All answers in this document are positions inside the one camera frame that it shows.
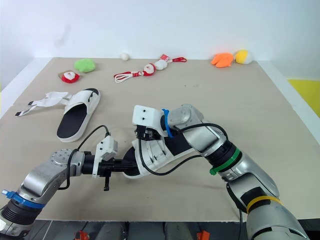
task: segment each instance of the blue ring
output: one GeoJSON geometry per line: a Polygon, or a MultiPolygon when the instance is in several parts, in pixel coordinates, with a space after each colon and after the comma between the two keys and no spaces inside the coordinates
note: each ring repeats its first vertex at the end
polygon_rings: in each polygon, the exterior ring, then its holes
{"type": "Polygon", "coordinates": [[[169,127],[169,124],[168,124],[168,114],[169,114],[169,110],[168,110],[168,109],[165,109],[165,108],[162,108],[162,111],[164,112],[164,125],[165,125],[165,130],[166,130],[166,132],[168,133],[169,138],[173,138],[174,136],[171,134],[170,127],[169,127]]]}
{"type": "Polygon", "coordinates": [[[34,209],[43,209],[46,206],[45,204],[35,203],[35,202],[29,201],[27,199],[24,199],[23,197],[18,195],[15,191],[7,192],[7,194],[5,194],[5,196],[8,199],[13,199],[22,205],[25,205],[27,207],[34,208],[34,209]]]}

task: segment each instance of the green ring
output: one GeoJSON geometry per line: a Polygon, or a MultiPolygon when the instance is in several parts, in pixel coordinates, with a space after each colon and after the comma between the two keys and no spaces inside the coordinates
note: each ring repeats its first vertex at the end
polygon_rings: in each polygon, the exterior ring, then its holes
{"type": "Polygon", "coordinates": [[[235,149],[235,152],[233,153],[233,155],[229,158],[228,161],[226,161],[224,164],[217,166],[216,168],[211,168],[210,169],[210,174],[211,175],[216,175],[217,172],[221,171],[222,169],[225,169],[226,167],[230,166],[239,156],[240,154],[240,150],[239,148],[235,149]]]}

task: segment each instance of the plush toy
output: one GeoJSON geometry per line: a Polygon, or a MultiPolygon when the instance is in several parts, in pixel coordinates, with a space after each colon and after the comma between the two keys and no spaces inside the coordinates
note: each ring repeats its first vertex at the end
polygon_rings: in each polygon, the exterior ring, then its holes
{"type": "Polygon", "coordinates": [[[125,71],[123,73],[115,74],[114,81],[116,83],[121,83],[129,78],[135,78],[139,76],[149,77],[155,74],[156,70],[165,69],[168,66],[168,63],[172,62],[182,62],[185,63],[187,59],[184,57],[178,57],[174,59],[170,59],[167,55],[162,55],[161,58],[155,63],[148,63],[144,66],[143,71],[125,71]]]}
{"type": "Polygon", "coordinates": [[[234,60],[238,64],[249,64],[254,60],[254,55],[248,50],[237,51],[234,56],[229,52],[218,53],[212,59],[211,64],[217,68],[225,68],[230,67],[234,60]]]}
{"type": "Polygon", "coordinates": [[[96,69],[96,64],[90,58],[83,58],[74,63],[74,68],[81,73],[88,73],[96,69]]]}
{"type": "Polygon", "coordinates": [[[234,56],[231,53],[224,52],[216,54],[212,59],[211,64],[215,65],[217,68],[230,67],[233,60],[234,56]]]}
{"type": "Polygon", "coordinates": [[[248,50],[240,50],[234,55],[234,60],[238,64],[249,64],[254,60],[254,55],[248,50]]]}
{"type": "Polygon", "coordinates": [[[76,74],[72,70],[67,70],[64,72],[61,72],[58,74],[59,78],[61,78],[62,81],[68,84],[73,84],[74,82],[78,81],[79,74],[76,74]]]}

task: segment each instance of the wooden table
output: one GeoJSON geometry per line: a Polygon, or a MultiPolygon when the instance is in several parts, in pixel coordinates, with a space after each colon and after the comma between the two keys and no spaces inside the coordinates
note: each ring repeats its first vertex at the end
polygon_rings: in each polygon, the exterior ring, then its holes
{"type": "MultiPolygon", "coordinates": [[[[73,69],[75,58],[53,58],[0,119],[0,189],[16,190],[25,176],[52,152],[75,148],[93,128],[106,124],[119,143],[119,158],[135,139],[135,105],[174,109],[192,104],[205,118],[225,128],[230,140],[275,180],[280,199],[298,219],[319,218],[320,146],[273,82],[253,62],[218,69],[206,60],[172,63],[151,77],[115,83],[113,75],[140,70],[147,59],[97,58],[97,69],[67,84],[58,73],[73,69]],[[22,117],[51,91],[77,93],[97,88],[101,101],[84,136],[63,143],[56,137],[64,106],[42,108],[22,117]]],[[[103,138],[96,133],[83,146],[95,151],[103,138]]],[[[171,168],[179,160],[169,164],[171,168]]],[[[210,164],[196,158],[168,176],[127,179],[113,173],[110,191],[104,179],[73,177],[68,190],[58,191],[39,219],[92,221],[237,221],[238,211],[226,184],[209,174],[210,164]]],[[[0,206],[8,199],[0,197],[0,206]]]]}

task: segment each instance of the white bracket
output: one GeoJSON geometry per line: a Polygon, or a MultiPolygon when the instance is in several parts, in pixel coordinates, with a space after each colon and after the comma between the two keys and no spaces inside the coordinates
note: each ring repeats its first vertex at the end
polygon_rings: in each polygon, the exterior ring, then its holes
{"type": "Polygon", "coordinates": [[[162,111],[157,109],[136,105],[133,109],[132,124],[145,126],[156,130],[162,137],[167,137],[167,132],[164,132],[161,127],[161,117],[164,115],[162,111]]]}
{"type": "Polygon", "coordinates": [[[98,167],[102,160],[108,161],[118,153],[118,142],[110,135],[96,145],[92,177],[98,177],[98,167]]]}

